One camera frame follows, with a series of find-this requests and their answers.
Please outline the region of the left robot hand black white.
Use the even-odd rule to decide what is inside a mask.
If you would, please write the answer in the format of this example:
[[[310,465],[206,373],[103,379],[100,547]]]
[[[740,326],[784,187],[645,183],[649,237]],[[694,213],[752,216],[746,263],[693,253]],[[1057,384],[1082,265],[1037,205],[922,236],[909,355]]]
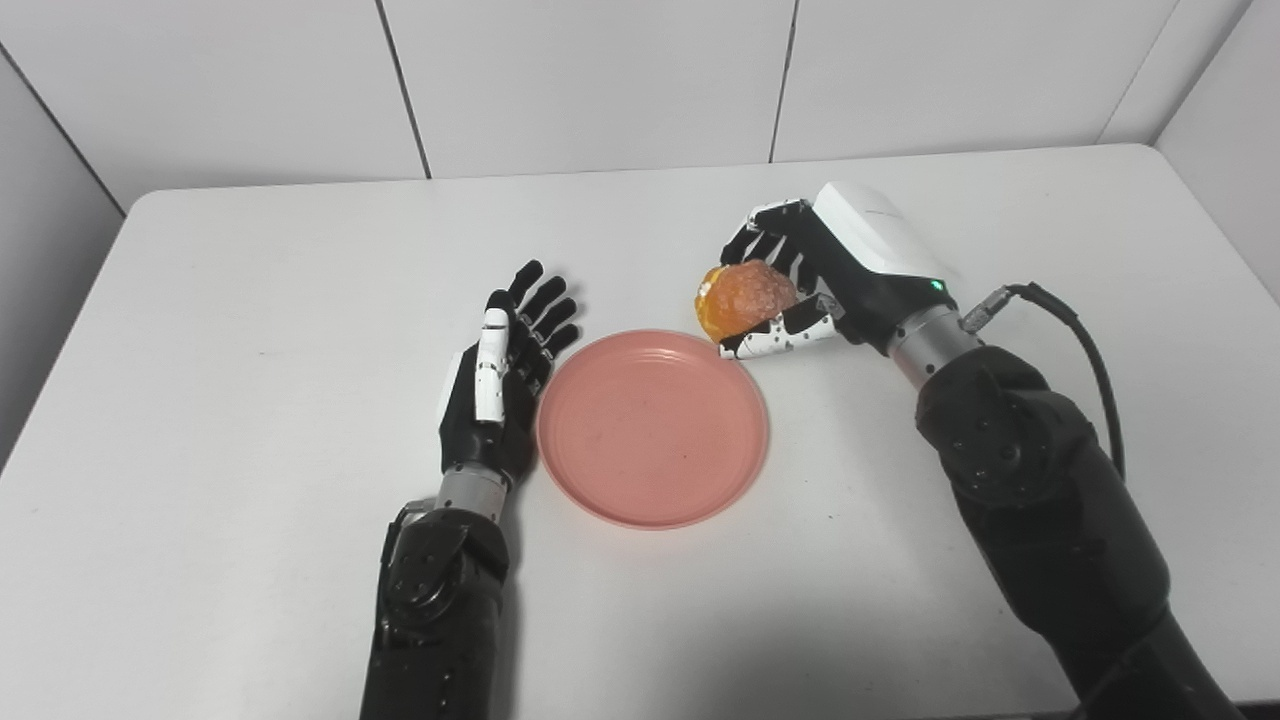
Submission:
[[[477,341],[457,357],[439,424],[442,470],[480,468],[504,483],[532,468],[534,425],[559,355],[581,337],[562,275],[532,259],[494,290]]]

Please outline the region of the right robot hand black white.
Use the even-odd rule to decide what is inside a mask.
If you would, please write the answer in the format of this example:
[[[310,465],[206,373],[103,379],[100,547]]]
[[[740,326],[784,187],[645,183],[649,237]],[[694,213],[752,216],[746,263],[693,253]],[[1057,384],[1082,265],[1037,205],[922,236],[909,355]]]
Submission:
[[[785,354],[837,336],[886,355],[911,318],[957,310],[941,263],[901,211],[852,181],[828,182],[814,199],[753,209],[719,264],[754,260],[794,282],[797,301],[718,340],[726,359]]]

